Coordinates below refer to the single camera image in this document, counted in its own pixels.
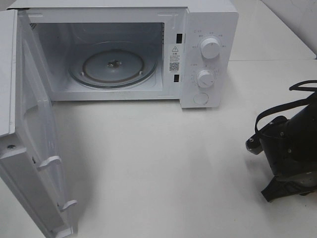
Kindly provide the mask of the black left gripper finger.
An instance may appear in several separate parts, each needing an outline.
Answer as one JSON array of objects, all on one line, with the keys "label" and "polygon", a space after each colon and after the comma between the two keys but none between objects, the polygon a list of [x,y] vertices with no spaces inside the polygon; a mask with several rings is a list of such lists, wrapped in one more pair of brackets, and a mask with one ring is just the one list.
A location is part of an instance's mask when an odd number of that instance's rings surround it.
[{"label": "black left gripper finger", "polygon": [[261,194],[267,202],[272,202],[275,199],[299,194],[301,187],[292,181],[278,181],[273,178]]}]

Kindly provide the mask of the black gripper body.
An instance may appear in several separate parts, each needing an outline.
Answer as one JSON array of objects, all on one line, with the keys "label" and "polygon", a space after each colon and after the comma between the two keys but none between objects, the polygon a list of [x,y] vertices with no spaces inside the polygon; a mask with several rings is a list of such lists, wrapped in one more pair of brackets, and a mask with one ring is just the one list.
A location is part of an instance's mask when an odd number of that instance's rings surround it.
[{"label": "black gripper body", "polygon": [[263,127],[263,151],[278,181],[292,181],[300,195],[317,190],[317,129],[278,116]]}]

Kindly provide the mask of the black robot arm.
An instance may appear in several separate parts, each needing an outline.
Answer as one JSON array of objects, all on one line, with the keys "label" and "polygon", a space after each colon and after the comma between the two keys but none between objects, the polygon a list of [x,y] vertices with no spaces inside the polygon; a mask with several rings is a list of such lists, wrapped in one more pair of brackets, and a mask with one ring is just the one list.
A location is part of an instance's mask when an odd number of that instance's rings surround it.
[{"label": "black robot arm", "polygon": [[304,108],[291,119],[276,117],[257,132],[274,175],[262,191],[268,202],[295,194],[306,195],[317,189],[316,99],[277,106],[265,114],[271,115],[298,106]]}]

